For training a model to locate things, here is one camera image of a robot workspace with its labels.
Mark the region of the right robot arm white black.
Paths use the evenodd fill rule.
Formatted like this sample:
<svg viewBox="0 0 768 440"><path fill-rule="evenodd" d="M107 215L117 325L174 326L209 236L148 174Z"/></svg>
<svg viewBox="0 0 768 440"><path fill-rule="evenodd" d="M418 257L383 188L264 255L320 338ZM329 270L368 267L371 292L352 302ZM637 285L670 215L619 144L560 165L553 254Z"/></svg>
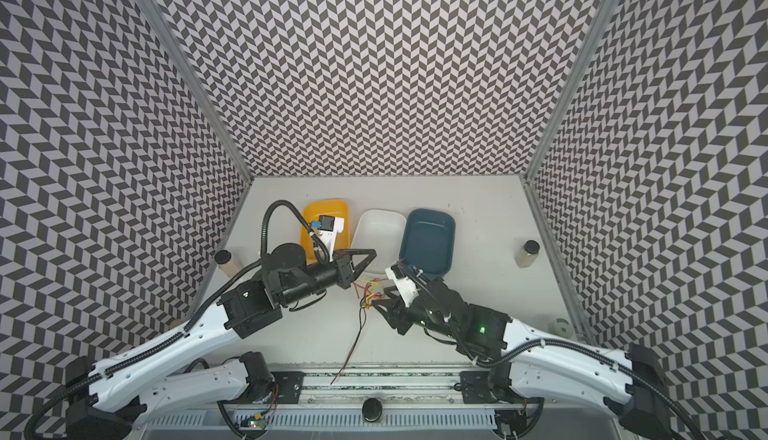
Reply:
<svg viewBox="0 0 768 440"><path fill-rule="evenodd" d="M466 302L440 278L388 269L391 286L372 305L399 334L413 327L445 342L500 382L495 397L562 399L593 407L645 439L678 439L677 418L694 439L704 434L671 398L656 352L632 344L610 350L534 328L508 314Z"/></svg>

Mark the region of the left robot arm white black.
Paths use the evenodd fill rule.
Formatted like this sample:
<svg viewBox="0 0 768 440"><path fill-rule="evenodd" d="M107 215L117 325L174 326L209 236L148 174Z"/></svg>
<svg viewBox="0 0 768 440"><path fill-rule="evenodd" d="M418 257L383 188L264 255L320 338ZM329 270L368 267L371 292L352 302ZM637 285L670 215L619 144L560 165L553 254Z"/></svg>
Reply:
<svg viewBox="0 0 768 440"><path fill-rule="evenodd" d="M310 238L315 262L297 243L268 247L269 226L287 208ZM43 418L65 404L68 439L125 439L138 426L176 410L209 402L250 403L273 393L262 354L248 352L219 367L196 370L205 355L274 324L284 309L338 286L348 289L376 258L373 249L338 249L339 218L307 220L288 200L268 206L260 232L260 257L205 299L188 320L125 353L66 369L65 385L37 409L23 435L39 439Z"/></svg>

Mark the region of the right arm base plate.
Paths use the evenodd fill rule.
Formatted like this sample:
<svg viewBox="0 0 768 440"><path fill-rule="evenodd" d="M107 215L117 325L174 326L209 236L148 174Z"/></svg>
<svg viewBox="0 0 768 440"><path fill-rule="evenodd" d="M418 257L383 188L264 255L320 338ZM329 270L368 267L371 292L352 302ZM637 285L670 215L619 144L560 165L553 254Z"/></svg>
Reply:
<svg viewBox="0 0 768 440"><path fill-rule="evenodd" d="M462 371L455 385L465 404L509 402L512 397L508 387L508 378L492 370Z"/></svg>

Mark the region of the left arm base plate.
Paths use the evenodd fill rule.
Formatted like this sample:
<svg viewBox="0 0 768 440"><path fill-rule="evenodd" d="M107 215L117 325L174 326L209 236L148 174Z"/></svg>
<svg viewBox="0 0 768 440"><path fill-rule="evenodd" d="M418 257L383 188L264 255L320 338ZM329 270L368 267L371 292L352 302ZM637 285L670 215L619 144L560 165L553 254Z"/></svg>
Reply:
<svg viewBox="0 0 768 440"><path fill-rule="evenodd" d="M253 402L266 404L275 402L279 405L295 405L299 403L305 380L305 373L298 370L277 371L265 379L255 383L252 393Z"/></svg>

